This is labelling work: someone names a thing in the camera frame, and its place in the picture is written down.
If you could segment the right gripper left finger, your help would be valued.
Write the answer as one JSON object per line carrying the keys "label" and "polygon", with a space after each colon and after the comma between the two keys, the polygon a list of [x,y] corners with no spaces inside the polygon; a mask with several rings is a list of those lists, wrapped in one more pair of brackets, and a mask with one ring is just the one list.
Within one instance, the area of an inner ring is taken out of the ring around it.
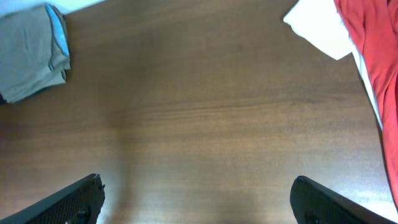
{"label": "right gripper left finger", "polygon": [[99,174],[90,174],[1,220],[1,224],[96,224],[105,201]]}

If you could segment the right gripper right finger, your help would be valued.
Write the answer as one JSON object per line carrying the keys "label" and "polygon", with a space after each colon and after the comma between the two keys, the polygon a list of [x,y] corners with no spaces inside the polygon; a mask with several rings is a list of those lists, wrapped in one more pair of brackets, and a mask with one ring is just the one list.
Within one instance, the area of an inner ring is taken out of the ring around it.
{"label": "right gripper right finger", "polygon": [[292,184],[290,206],[299,224],[395,224],[303,175]]}

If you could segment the khaki green shorts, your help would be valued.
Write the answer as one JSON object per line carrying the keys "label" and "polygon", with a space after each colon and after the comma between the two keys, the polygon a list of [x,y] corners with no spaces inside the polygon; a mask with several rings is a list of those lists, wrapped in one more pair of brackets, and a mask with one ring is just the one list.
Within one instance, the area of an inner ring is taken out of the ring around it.
{"label": "khaki green shorts", "polygon": [[70,52],[63,14],[45,3],[1,17],[1,98],[15,103],[66,83]]}

